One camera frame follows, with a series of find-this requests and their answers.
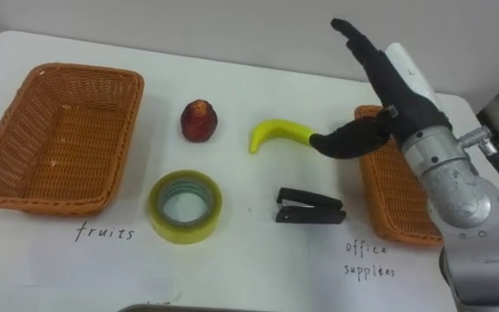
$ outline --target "yellow banana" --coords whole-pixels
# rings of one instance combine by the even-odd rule
[[[274,138],[290,139],[309,146],[309,137],[313,133],[311,128],[289,120],[264,120],[251,133],[249,152],[257,153],[264,141]]]

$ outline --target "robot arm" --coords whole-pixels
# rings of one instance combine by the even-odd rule
[[[347,21],[334,19],[331,24],[347,37],[347,47],[384,109],[376,120],[355,120],[327,136],[314,134],[311,145],[343,159],[355,146],[337,142],[355,137],[355,129],[369,130],[360,136],[361,148],[363,140],[370,143],[361,154],[382,146],[389,133],[428,194],[431,220],[444,238],[441,270],[457,309],[499,311],[499,190],[478,175],[465,152],[479,145],[498,166],[489,130],[482,127],[457,139],[436,95],[401,45],[393,43],[383,52]]]

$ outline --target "apple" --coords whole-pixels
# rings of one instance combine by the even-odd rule
[[[213,106],[204,100],[188,104],[180,116],[182,134],[190,142],[207,141],[217,128],[218,118]]]

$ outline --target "wicker basket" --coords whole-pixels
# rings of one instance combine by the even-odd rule
[[[376,116],[381,107],[361,106],[355,118]],[[377,236],[403,243],[439,245],[442,237],[426,210],[427,196],[394,140],[361,157],[369,219]]]
[[[144,89],[132,71],[34,68],[0,121],[0,208],[86,216],[118,191]]]

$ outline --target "tape roll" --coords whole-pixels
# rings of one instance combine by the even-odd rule
[[[185,193],[201,198],[205,211],[193,220],[179,221],[167,213],[167,202]],[[174,244],[194,244],[206,239],[215,230],[222,203],[223,198],[215,181],[201,172],[181,170],[165,175],[153,186],[148,208],[153,229],[163,239]]]

